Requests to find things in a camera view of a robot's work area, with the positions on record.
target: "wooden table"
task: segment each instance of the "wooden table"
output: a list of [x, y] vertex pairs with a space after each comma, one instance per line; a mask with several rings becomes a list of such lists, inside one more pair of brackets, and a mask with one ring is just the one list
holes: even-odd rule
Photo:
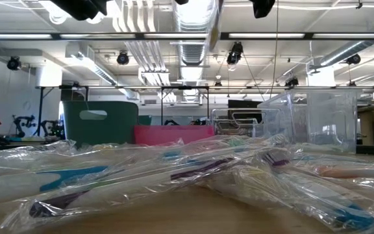
[[88, 216], [29, 233], [187, 234], [332, 233], [317, 220], [283, 207], [252, 207], [192, 186], [113, 213]]

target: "green bin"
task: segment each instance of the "green bin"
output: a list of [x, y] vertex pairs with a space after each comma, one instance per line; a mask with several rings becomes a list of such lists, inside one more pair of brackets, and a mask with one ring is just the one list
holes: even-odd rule
[[82, 144], [133, 144], [138, 106], [126, 101], [64, 101], [66, 139]]

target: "pink box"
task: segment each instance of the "pink box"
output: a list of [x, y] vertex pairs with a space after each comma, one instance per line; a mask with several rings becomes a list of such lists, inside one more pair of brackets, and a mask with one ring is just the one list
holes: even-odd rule
[[135, 143], [156, 146], [168, 142], [176, 142], [180, 138], [185, 144], [214, 136], [212, 126], [208, 125], [167, 125], [134, 127]]

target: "metal rack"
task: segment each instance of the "metal rack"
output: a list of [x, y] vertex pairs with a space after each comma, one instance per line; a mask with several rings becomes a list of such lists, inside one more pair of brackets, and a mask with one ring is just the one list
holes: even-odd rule
[[[86, 90], [85, 101], [89, 101], [89, 90], [90, 89], [132, 89], [132, 90], [161, 90], [161, 96], [164, 98], [164, 90], [191, 90], [191, 89], [204, 89], [206, 90], [206, 98], [209, 99], [209, 95], [211, 94], [211, 90], [247, 90], [252, 92], [252, 94], [261, 94], [260, 90], [363, 90], [364, 92], [374, 92], [374, 86], [295, 86], [295, 87], [287, 87], [287, 86], [37, 86], [36, 88], [40, 89], [40, 106], [38, 109], [38, 129], [37, 134], [40, 136], [40, 126], [42, 122], [42, 111], [43, 111], [43, 100], [44, 98], [49, 95], [49, 93], [54, 89], [72, 89], [78, 90], [84, 88]], [[210, 117], [210, 107], [209, 101], [207, 101], [207, 117]], [[161, 124], [164, 123], [164, 102], [161, 101]]]

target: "transparent storage container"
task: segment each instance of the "transparent storage container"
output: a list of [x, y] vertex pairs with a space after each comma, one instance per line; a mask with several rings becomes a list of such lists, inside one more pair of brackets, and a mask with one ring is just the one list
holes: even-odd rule
[[283, 132], [279, 109], [214, 109], [211, 124], [215, 135], [272, 137]]
[[356, 152], [356, 90], [291, 90], [259, 104], [280, 109], [280, 124], [293, 143]]

